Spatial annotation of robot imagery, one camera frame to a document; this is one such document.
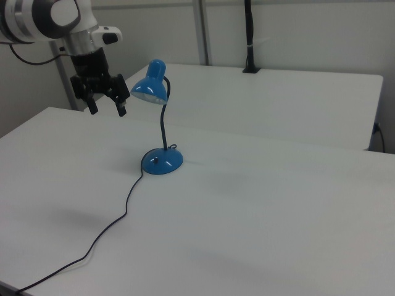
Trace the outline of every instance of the black cable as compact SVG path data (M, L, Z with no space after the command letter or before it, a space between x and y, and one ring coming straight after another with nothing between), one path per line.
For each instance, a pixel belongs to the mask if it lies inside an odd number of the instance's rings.
M10 48L11 48L12 53L13 53L19 60L21 60L22 62L24 62L24 63L26 63L26 64L33 65L33 66L45 65L45 64L48 64L48 63L50 63L50 62L52 62L52 61L54 61L54 60L56 60L56 59L58 59L58 58L60 58L60 57L68 57L68 56L69 56L68 54L59 54L59 55L57 55L57 56L51 58L50 60L46 60L45 62L33 63L33 62L29 62L29 61L24 60L23 58L21 58L21 57L17 54L17 52L15 51L14 47L12 46L12 44L9 44L9 46L10 46Z
M78 262L84 260L84 259L89 255L90 251L91 251L92 248L94 247L95 243L99 240L99 238L100 238L100 237L101 237L111 226L113 226L116 222L118 222L119 220L121 220L122 218L124 218L124 217L127 215L127 213L128 213L128 202L129 202L129 198L130 198L131 192L133 191L133 189L135 188L135 186L139 183L139 181L143 178L143 159L145 158L145 156L146 156L148 153L150 153L150 152L153 151L153 150L150 150L150 151L148 151L147 153L145 153L145 155L144 155L144 156L142 157L142 159L141 159L141 163L140 163L141 176L137 179L137 181L133 184L133 186L131 187L131 189L130 189L130 191L129 191L128 197L127 197L127 199L126 199L126 204L125 204L125 213L124 213L121 217L119 217L119 218L117 218L116 220L114 220L114 221L113 221L110 225L108 225L106 228L104 228L104 230L103 230L102 232L100 232L100 234L99 234L99 235L97 236L97 238L94 240L94 242L92 243L91 247L89 248L89 250L87 251L87 253L86 253L83 257L81 257L80 259L77 259L77 260L75 260L75 261L73 261L73 262L71 262L71 263L69 263L69 264L63 266L62 268L59 268L59 269L58 269L57 271L55 271L54 273L51 273L49 276L46 276L46 277L44 277L43 279L40 279L39 281L35 282L34 284L31 284L31 285L29 285L29 286L27 286L27 287L24 287L23 289L20 289L20 290L16 291L16 292L15 292L16 295L18 295L19 293L21 293L21 292L23 292L23 291L25 291L25 290L28 290L28 289L34 287L34 286L37 286L38 284L41 284L42 282L44 282L44 281L46 281L47 279L53 277L54 275L56 275L57 273L61 272L61 271L64 270L64 269L68 268L69 266L72 266L72 265L74 265L75 263L78 263Z
M381 143L383 145L383 153L385 153L384 136L383 136L383 132L381 131L381 128L379 125L377 126L377 131L380 133Z

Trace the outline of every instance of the white wall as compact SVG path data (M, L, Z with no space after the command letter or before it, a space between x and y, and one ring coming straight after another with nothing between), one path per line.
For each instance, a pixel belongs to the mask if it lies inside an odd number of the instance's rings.
M48 43L14 46L24 59L42 62L53 57ZM47 107L69 109L55 63L31 66L0 44L0 137Z
M175 64L201 63L192 2L176 2L183 3L146 7L140 6L139 1L130 1L132 5L125 7L119 6L122 1L118 0L112 2L110 8L94 6L99 24L118 27L123 35L122 42L104 48L111 75L121 73L126 79L152 59ZM64 60L64 65L68 76L75 74L70 61ZM81 100L77 103L80 110L86 108Z
M243 67L244 6L211 2L212 64ZM268 38L254 46L257 66L384 76L377 119L387 151L395 153L395 2L253 5L252 13L254 39ZM377 134L376 150L379 140Z

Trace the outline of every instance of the lamp shade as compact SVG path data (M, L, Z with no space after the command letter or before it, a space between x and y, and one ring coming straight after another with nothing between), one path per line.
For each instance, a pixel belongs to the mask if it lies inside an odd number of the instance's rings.
M167 93L163 85L166 64L162 60L149 63L146 77L131 89L130 94L141 100L159 105L167 104Z

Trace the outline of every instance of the white table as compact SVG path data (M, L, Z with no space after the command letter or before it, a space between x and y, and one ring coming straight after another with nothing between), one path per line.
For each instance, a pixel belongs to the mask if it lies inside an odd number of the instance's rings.
M32 295L388 296L392 155L167 125L185 162ZM82 256L124 211L159 125L47 109L0 139L0 281Z
M127 79L131 89L146 74ZM172 125L364 150L369 147L383 78L378 75L168 64ZM103 97L99 113L118 116ZM131 97L126 118L157 121L158 106Z

